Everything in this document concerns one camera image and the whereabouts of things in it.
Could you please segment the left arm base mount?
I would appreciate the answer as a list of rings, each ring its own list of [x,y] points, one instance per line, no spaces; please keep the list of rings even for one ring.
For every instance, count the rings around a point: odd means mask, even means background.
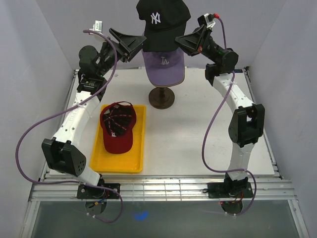
[[[121,184],[119,183],[105,183],[105,187],[115,190],[116,192],[120,193]],[[118,199],[119,196],[109,190],[99,189],[99,188],[92,188],[83,184],[78,186],[77,190],[77,199]]]

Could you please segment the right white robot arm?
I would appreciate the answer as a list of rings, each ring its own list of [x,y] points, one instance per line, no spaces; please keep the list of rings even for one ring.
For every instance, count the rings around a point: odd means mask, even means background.
[[[205,78],[223,97],[232,111],[228,127],[232,141],[232,153],[223,182],[208,183],[205,192],[209,198],[245,196],[251,198],[253,191],[248,181],[248,164],[251,152],[264,132],[265,109],[255,104],[234,83],[238,55],[231,48],[219,46],[211,37],[211,29],[202,25],[191,34],[176,37],[176,43],[189,56],[202,54],[212,60],[207,64]]]

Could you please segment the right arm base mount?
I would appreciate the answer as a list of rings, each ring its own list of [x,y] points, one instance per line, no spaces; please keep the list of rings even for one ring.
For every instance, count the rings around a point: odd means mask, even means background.
[[[235,198],[242,196],[244,198],[252,198],[254,195],[249,182],[239,187],[228,187],[223,182],[210,182],[207,183],[207,188],[204,188],[202,192],[207,193],[209,198]]]

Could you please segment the purple baseball cap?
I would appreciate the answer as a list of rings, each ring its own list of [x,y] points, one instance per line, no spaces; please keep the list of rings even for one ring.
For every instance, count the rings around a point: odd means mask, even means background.
[[[185,77],[184,52],[178,48],[172,52],[142,51],[147,77]]]

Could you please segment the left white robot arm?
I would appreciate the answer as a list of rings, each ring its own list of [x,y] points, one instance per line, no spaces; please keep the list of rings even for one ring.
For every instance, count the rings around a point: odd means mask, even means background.
[[[101,50],[91,45],[84,46],[78,53],[79,71],[77,93],[73,106],[66,111],[66,117],[51,139],[44,139],[42,151],[48,167],[59,173],[68,174],[88,186],[88,192],[94,198],[105,193],[102,176],[93,171],[86,163],[85,155],[78,149],[79,142],[93,111],[100,104],[106,86],[110,82],[104,75],[115,71],[118,61],[130,62],[142,49],[146,37],[125,35],[112,28],[111,40],[102,33],[84,30],[103,38]]]

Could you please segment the black cap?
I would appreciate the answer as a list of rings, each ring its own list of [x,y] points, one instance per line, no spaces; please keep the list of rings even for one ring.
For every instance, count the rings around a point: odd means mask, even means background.
[[[173,52],[175,38],[183,36],[190,11],[182,0],[140,0],[136,5],[139,19],[145,21],[144,52]]]

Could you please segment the dark red baseball cap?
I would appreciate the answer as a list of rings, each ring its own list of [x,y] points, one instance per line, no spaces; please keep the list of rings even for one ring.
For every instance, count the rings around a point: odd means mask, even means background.
[[[133,127],[137,116],[133,105],[127,101],[115,102],[102,109],[100,125],[105,150],[123,154],[133,146]]]

